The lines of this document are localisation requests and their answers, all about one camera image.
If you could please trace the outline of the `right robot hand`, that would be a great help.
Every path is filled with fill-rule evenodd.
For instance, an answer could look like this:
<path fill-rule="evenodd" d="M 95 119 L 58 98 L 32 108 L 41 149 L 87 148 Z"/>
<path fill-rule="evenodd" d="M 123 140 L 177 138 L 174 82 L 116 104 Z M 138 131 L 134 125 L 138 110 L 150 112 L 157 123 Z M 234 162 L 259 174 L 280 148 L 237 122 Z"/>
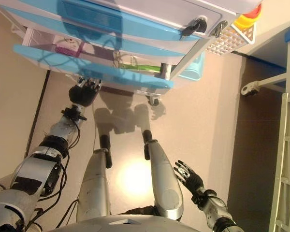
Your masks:
<path fill-rule="evenodd" d="M 199 188 L 203 188 L 203 180 L 186 163 L 181 160 L 175 162 L 173 167 L 177 180 L 182 183 L 188 191 L 194 195 Z"/>

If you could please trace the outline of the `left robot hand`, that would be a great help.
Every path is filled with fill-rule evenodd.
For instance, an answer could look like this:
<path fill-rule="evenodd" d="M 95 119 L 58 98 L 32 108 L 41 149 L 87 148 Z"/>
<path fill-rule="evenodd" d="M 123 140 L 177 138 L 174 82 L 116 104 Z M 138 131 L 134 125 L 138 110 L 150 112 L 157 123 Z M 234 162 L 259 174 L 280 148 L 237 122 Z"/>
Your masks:
<path fill-rule="evenodd" d="M 101 87 L 101 79 L 79 77 L 76 84 L 69 90 L 70 101 L 73 104 L 88 107 L 94 102 Z"/>

